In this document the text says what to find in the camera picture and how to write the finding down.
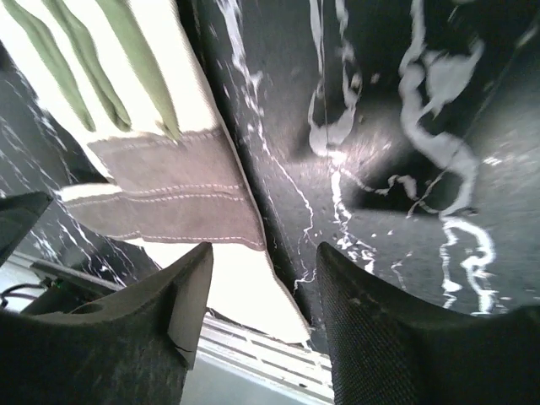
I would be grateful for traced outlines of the grey-palm glove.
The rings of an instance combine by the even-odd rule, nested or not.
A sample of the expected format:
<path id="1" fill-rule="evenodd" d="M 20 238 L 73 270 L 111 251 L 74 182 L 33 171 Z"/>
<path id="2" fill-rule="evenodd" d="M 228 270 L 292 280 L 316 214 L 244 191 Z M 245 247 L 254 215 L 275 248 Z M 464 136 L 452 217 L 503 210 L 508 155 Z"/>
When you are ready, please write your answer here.
<path id="1" fill-rule="evenodd" d="M 175 2 L 4 1 L 1 41 L 102 176 L 59 191 L 72 217 L 160 267 L 211 243 L 209 309 L 285 343 L 309 339 Z"/>

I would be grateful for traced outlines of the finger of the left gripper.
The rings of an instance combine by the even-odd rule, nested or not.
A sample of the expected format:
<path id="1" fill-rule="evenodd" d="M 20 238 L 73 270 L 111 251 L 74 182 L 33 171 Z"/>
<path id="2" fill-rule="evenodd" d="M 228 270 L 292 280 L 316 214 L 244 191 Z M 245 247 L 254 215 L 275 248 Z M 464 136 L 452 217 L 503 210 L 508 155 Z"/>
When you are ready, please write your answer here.
<path id="1" fill-rule="evenodd" d="M 52 202 L 44 192 L 1 198 L 0 263 L 4 264 Z"/>

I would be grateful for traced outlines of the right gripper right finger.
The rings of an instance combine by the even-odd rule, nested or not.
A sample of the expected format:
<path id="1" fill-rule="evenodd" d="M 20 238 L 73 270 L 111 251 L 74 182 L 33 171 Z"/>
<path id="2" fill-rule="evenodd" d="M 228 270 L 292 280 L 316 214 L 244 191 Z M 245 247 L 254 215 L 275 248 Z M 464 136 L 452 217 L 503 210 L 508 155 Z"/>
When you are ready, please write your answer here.
<path id="1" fill-rule="evenodd" d="M 337 404 L 536 404 L 539 309 L 478 317 L 421 300 L 316 252 Z"/>

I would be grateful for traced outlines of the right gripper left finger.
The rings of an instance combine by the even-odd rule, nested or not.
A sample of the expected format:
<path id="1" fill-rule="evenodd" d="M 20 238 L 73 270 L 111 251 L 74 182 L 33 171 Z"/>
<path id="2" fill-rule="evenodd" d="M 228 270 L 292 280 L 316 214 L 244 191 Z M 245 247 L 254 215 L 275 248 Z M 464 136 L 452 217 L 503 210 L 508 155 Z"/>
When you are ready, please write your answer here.
<path id="1" fill-rule="evenodd" d="M 203 242 L 139 283 L 69 313 L 1 314 L 4 404 L 177 404 L 213 271 Z"/>

